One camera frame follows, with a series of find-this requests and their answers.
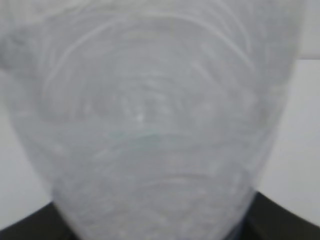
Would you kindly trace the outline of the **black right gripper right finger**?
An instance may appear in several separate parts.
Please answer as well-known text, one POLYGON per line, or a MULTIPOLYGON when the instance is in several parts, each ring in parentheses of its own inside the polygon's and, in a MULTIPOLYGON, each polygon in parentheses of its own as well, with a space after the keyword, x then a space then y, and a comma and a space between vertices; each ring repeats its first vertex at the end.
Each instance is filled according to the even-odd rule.
POLYGON ((258 192, 242 223, 233 232, 235 240, 318 240, 320 227, 291 213, 258 192))

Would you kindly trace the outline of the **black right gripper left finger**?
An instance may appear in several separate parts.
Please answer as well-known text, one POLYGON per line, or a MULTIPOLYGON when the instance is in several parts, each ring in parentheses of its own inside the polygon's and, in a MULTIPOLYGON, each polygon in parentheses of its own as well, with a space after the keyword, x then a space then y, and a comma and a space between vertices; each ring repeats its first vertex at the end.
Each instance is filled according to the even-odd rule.
POLYGON ((76 240, 53 203, 2 229, 2 240, 76 240))

